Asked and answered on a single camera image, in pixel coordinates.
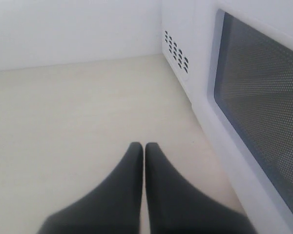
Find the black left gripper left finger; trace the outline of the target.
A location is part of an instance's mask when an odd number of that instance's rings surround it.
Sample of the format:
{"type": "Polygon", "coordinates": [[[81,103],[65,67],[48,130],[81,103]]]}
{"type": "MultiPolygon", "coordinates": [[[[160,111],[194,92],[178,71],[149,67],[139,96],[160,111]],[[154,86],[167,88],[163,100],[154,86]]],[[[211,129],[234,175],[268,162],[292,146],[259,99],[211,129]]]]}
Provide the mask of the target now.
{"type": "Polygon", "coordinates": [[[94,190],[52,214],[40,234],[138,234],[143,190],[143,147],[130,143],[125,155],[94,190]]]}

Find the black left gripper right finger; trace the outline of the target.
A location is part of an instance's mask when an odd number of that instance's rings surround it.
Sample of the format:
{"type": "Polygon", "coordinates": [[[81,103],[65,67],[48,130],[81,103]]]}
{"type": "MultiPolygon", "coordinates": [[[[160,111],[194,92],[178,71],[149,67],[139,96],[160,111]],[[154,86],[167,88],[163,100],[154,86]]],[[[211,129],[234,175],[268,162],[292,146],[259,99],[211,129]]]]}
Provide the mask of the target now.
{"type": "Polygon", "coordinates": [[[191,185],[158,143],[145,147],[146,198],[152,234],[252,234],[249,219],[191,185]]]}

